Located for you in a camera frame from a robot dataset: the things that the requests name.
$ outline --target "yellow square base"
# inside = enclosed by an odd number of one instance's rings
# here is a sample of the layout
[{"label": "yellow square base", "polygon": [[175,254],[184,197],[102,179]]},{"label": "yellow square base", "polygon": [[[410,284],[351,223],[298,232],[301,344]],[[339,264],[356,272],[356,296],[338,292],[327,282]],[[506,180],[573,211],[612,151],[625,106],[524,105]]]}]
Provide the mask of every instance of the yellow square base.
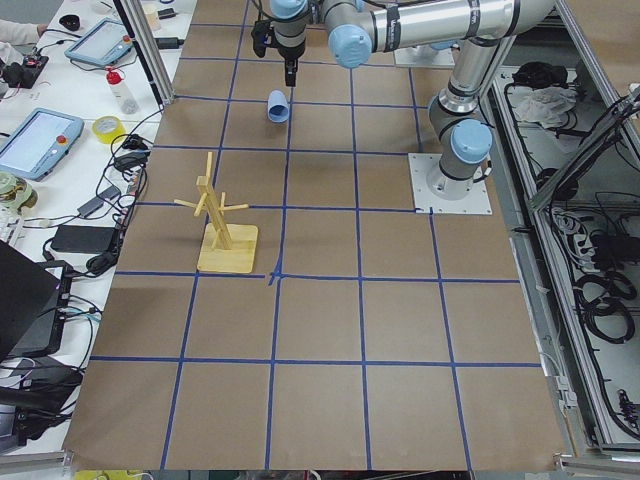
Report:
[{"label": "yellow square base", "polygon": [[233,246],[230,250],[211,248],[216,230],[210,223],[204,232],[198,270],[201,272],[251,273],[258,243],[258,227],[255,225],[227,224]]}]

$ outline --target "floor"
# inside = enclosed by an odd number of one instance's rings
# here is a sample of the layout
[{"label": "floor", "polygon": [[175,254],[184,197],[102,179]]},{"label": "floor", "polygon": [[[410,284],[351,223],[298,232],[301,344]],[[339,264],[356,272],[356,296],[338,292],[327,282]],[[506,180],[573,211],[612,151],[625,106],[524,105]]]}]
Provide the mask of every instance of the floor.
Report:
[{"label": "floor", "polygon": [[[564,450],[495,192],[416,213],[448,73],[349,71],[309,29],[294,90],[249,2],[199,2],[65,446],[83,468],[553,469]],[[266,119],[270,91],[291,118]],[[251,209],[250,275],[196,270],[195,179]]]}]

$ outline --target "yellow tape roll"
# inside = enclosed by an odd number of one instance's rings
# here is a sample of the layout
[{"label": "yellow tape roll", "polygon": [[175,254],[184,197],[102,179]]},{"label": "yellow tape roll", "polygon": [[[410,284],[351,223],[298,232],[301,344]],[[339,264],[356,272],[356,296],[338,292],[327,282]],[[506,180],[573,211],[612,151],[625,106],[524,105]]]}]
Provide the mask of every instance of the yellow tape roll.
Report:
[{"label": "yellow tape roll", "polygon": [[111,144],[116,138],[121,142],[124,140],[124,135],[127,133],[124,129],[124,125],[118,117],[107,116],[100,117],[91,127],[91,131],[98,137],[98,140],[102,143]]}]

